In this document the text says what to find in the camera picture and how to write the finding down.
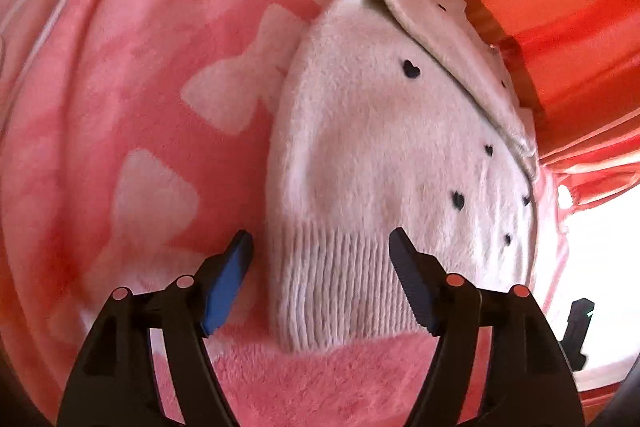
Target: pink circle marker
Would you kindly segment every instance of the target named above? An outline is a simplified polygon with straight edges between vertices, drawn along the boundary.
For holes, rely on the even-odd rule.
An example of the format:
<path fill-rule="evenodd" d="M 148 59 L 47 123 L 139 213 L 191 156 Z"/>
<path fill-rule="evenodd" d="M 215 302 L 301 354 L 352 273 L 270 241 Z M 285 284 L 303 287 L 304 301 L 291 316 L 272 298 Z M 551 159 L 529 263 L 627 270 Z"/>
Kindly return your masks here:
<path fill-rule="evenodd" d="M 522 284 L 516 284 L 513 287 L 513 292 L 518 296 L 518 297 L 529 297 L 529 295 L 531 295 L 531 292 L 529 291 L 529 288 L 527 288 L 526 286 L 523 286 Z"/>
<path fill-rule="evenodd" d="M 129 295 L 129 290 L 126 288 L 116 288 L 113 293 L 111 293 L 111 297 L 116 301 L 122 301 L 127 295 Z"/>
<path fill-rule="evenodd" d="M 449 286 L 462 286 L 465 283 L 465 278 L 457 273 L 450 273 L 447 275 L 447 284 Z"/>
<path fill-rule="evenodd" d="M 183 275 L 175 282 L 178 288 L 188 288 L 193 285 L 193 277 L 191 275 Z"/>

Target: plush pink texture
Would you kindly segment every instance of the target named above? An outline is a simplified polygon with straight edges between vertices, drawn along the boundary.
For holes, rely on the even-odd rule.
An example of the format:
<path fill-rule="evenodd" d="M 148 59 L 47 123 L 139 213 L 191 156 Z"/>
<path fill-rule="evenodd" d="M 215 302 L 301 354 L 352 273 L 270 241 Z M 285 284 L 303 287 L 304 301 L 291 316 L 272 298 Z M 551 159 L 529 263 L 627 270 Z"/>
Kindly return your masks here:
<path fill-rule="evenodd" d="M 324 1 L 66 3 L 24 75 L 0 157 L 0 335 L 48 418 L 113 288 L 160 289 L 245 228 L 256 238 L 254 265 L 228 323 L 207 341 L 241 424 L 404 423 L 433 356 L 428 335 L 289 357 L 268 334 L 272 112 L 290 50 Z M 0 0 L 0 16 L 15 2 Z M 56 2 L 30 0 L 3 33 L 3 102 Z M 167 414 L 179 417 L 155 333 L 154 351 Z"/>

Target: ribbed hem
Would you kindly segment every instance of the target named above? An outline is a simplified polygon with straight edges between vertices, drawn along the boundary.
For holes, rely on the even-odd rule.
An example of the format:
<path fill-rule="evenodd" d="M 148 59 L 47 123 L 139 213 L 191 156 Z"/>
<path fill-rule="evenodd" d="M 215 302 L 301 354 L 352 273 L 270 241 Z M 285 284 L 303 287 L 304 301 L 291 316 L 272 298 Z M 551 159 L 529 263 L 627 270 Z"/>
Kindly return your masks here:
<path fill-rule="evenodd" d="M 271 320 L 283 349 L 325 350 L 420 329 L 386 235 L 310 224 L 269 228 Z"/>

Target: orange cloth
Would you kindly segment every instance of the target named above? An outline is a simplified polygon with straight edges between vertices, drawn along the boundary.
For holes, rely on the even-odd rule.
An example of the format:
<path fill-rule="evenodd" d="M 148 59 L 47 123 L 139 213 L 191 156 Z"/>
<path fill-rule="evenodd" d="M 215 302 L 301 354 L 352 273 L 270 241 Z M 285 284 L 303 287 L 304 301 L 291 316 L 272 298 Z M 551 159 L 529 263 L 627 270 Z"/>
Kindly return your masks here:
<path fill-rule="evenodd" d="M 640 0 L 466 0 L 534 112 L 542 163 L 590 208 L 640 182 Z"/>

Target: white cable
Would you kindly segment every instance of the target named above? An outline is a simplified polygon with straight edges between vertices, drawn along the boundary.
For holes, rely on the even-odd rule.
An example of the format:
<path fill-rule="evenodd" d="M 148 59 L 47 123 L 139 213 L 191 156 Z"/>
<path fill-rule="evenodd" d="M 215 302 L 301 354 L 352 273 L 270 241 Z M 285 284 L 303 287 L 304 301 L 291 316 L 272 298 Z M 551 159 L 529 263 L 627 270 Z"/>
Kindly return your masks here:
<path fill-rule="evenodd" d="M 5 14 L 4 18 L 2 19 L 2 22 L 0 22 L 0 72 L 2 71 L 2 65 L 4 63 L 4 51 L 5 51 L 4 38 L 2 37 L 2 34 L 4 33 L 7 26 L 9 25 L 9 22 L 11 22 L 11 19 L 13 18 L 13 16 L 16 13 L 18 13 L 20 8 L 22 8 L 22 6 L 24 6 L 24 4 L 27 1 L 29 0 L 17 0 L 14 3 L 14 5 L 11 6 L 9 11 Z M 20 94 L 20 90 L 22 89 L 22 83 L 24 81 L 24 77 L 26 76 L 26 73 L 31 68 L 31 65 L 33 64 L 33 61 L 36 59 L 36 56 L 38 55 L 38 52 L 40 51 L 41 47 L 44 45 L 45 41 L 47 40 L 51 31 L 53 30 L 53 26 L 55 26 L 56 22 L 58 22 L 58 19 L 60 18 L 60 14 L 62 13 L 62 10 L 65 7 L 67 1 L 68 0 L 58 0 L 53 11 L 51 12 L 51 15 L 49 15 L 47 22 L 42 27 L 42 30 L 40 31 L 38 38 L 33 43 L 33 46 L 31 47 L 31 51 L 29 52 L 29 55 L 27 55 L 27 58 L 24 61 L 24 64 L 22 65 L 22 69 L 20 70 L 20 73 L 18 74 L 18 77 L 15 80 L 14 87 L 12 87 L 11 93 L 6 100 L 4 107 L 2 108 L 2 112 L 0 113 L 0 140 L 2 140 L 2 138 L 4 137 L 6 124 L 11 116 L 11 112 L 14 108 L 15 101 L 17 100 L 18 95 Z"/>

